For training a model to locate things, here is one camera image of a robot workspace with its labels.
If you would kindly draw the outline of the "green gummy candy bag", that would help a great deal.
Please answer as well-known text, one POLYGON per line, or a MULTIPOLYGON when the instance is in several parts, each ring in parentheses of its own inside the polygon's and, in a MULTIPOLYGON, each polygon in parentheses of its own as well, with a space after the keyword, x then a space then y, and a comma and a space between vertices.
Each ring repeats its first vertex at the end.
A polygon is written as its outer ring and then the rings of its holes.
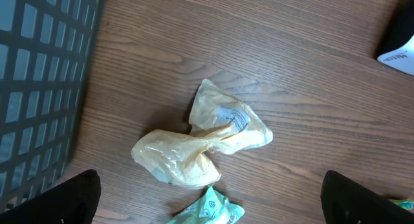
POLYGON ((414 213, 414 201, 391 199, 391 202, 398 205, 400 208, 407 210, 408 212, 414 213))

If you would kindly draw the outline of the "white barcode scanner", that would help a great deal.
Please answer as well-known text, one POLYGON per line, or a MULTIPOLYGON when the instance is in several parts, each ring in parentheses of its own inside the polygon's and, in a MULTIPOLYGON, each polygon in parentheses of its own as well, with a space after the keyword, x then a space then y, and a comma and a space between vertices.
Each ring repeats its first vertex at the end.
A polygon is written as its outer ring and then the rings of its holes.
POLYGON ((413 0, 405 0, 396 9, 378 46, 376 59, 413 76, 413 0))

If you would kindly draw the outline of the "beige snack bag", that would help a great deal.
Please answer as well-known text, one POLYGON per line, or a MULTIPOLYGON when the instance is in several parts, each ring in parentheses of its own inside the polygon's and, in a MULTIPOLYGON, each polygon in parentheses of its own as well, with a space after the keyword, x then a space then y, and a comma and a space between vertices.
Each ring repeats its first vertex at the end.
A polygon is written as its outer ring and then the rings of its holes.
POLYGON ((190 189, 221 178, 206 151, 231 155, 272 142, 273 132, 240 99, 204 79, 197 90, 189 134, 156 129, 131 150, 135 162, 159 181, 190 189))

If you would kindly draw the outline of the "dark grey plastic basket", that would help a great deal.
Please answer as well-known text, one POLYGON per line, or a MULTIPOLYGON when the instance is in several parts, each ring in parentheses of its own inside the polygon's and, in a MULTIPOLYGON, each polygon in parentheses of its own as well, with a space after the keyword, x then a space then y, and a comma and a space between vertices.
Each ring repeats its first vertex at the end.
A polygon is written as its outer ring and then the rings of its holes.
POLYGON ((1 211, 72 162, 105 0, 1 0, 1 211))

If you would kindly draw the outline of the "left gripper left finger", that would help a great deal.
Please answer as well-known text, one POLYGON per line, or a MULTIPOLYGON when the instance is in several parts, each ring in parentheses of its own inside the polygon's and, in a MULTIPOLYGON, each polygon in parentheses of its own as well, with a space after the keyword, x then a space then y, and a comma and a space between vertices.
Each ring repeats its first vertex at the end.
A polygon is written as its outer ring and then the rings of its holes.
POLYGON ((1 224, 91 224, 101 196, 96 170, 86 170, 1 214, 1 224))

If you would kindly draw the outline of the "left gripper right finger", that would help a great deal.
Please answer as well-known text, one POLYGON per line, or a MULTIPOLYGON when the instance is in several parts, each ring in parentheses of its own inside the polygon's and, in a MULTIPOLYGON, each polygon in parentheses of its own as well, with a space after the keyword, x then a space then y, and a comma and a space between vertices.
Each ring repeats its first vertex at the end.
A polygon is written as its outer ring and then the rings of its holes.
POLYGON ((413 224, 413 213, 334 170, 325 174, 321 207, 326 224, 413 224))

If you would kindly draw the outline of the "mint green snack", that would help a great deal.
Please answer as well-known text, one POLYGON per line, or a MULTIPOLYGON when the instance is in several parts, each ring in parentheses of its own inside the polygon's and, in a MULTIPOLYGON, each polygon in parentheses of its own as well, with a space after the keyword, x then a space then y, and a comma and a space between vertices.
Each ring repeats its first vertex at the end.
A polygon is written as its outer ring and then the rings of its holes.
POLYGON ((174 216, 168 224, 234 224, 244 214, 243 207, 231 203, 211 186, 201 198, 174 216))

